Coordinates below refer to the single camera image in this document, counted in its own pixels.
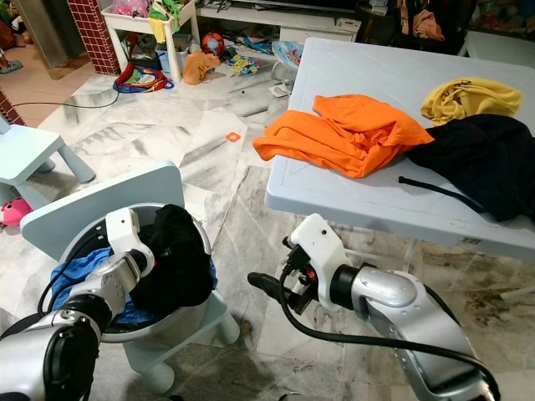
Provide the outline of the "orange shirt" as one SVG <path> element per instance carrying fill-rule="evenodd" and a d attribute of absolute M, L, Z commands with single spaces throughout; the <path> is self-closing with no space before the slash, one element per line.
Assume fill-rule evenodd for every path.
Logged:
<path fill-rule="evenodd" d="M 316 96 L 313 113 L 288 110 L 253 141 L 263 160 L 284 156 L 366 177 L 433 137 L 404 111 L 362 94 Z"/>

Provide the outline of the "white folding table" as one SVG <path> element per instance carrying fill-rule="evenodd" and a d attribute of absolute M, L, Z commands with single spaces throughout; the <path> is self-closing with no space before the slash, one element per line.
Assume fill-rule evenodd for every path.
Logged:
<path fill-rule="evenodd" d="M 289 108 L 309 112 L 319 95 L 363 94 L 427 125 L 420 113 L 425 97 L 438 85 L 461 77 L 489 78 L 523 92 L 517 119 L 535 133 L 535 69 L 531 66 L 333 39 L 305 42 Z M 438 185 L 443 192 L 402 185 L 401 176 Z M 535 261 L 535 224 L 530 219 L 497 224 L 450 198 L 451 188 L 442 176 L 402 157 L 363 179 L 275 157 L 265 204 L 276 211 L 319 214 L 336 224 Z"/>

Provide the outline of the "white kids table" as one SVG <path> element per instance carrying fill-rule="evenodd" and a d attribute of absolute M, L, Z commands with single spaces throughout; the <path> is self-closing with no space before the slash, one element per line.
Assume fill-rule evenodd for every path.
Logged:
<path fill-rule="evenodd" d="M 120 30 L 127 32 L 140 32 L 153 34 L 160 32 L 158 43 L 166 46 L 167 64 L 171 79 L 176 83 L 182 80 L 185 60 L 176 50 L 176 31 L 184 24 L 191 27 L 191 43 L 188 53 L 200 51 L 201 34 L 197 22 L 196 0 L 145 0 L 144 17 L 138 15 L 138 8 L 134 7 L 134 0 L 112 0 L 112 3 L 102 11 L 104 24 L 108 29 L 112 46 L 120 68 L 120 73 L 129 64 L 129 51 L 124 45 L 125 39 L 119 37 Z"/>

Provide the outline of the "mustard yellow garment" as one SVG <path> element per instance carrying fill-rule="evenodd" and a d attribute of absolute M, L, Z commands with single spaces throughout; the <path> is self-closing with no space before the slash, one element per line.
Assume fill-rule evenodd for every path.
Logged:
<path fill-rule="evenodd" d="M 522 92 L 509 85 L 487 78 L 461 77 L 431 90 L 420 113 L 433 126 L 441 126 L 475 114 L 513 117 L 522 103 Z"/>

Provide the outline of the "blue garment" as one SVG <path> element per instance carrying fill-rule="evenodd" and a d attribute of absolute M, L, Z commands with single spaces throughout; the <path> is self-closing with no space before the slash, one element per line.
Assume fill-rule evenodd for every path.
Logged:
<path fill-rule="evenodd" d="M 100 248 L 58 265 L 51 272 L 51 309 L 56 310 L 69 297 L 70 289 L 112 255 Z M 142 278 L 126 298 L 125 307 L 110 324 L 111 332 L 137 331 L 167 317 L 179 308 L 194 307 L 217 289 L 217 272 L 211 258 L 200 247 L 192 251 L 164 251 L 155 258 L 150 274 Z"/>

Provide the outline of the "pink plush toy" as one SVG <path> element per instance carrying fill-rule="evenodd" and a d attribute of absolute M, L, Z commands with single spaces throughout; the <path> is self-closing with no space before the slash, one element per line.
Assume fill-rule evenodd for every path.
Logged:
<path fill-rule="evenodd" d="M 23 218 L 30 214 L 33 209 L 26 199 L 16 198 L 5 202 L 0 207 L 0 211 L 1 228 L 8 228 L 8 226 L 22 225 Z"/>

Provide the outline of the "dark navy garment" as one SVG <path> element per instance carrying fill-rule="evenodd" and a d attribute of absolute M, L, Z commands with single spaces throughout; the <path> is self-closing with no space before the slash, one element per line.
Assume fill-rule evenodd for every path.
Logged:
<path fill-rule="evenodd" d="M 496 222 L 535 221 L 535 137 L 519 119 L 474 114 L 427 130 L 433 140 L 406 157 L 457 190 L 401 176 L 398 183 L 439 192 Z"/>

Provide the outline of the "orange plush toy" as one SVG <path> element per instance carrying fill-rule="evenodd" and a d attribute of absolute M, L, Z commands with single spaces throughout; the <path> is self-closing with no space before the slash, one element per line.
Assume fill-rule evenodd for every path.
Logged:
<path fill-rule="evenodd" d="M 184 84 L 201 84 L 203 80 L 206 80 L 210 70 L 217 68 L 219 64 L 221 61 L 213 53 L 187 54 L 182 75 Z"/>

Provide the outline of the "white tv stand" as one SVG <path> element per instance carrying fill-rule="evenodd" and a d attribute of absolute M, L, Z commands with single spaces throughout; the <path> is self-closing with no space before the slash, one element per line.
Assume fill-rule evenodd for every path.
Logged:
<path fill-rule="evenodd" d="M 237 5 L 199 5 L 198 17 L 211 17 L 229 22 L 268 24 L 280 27 L 280 39 L 304 43 L 307 38 L 325 38 L 333 41 L 355 42 L 358 31 L 337 26 L 336 18 L 303 12 L 255 10 Z"/>

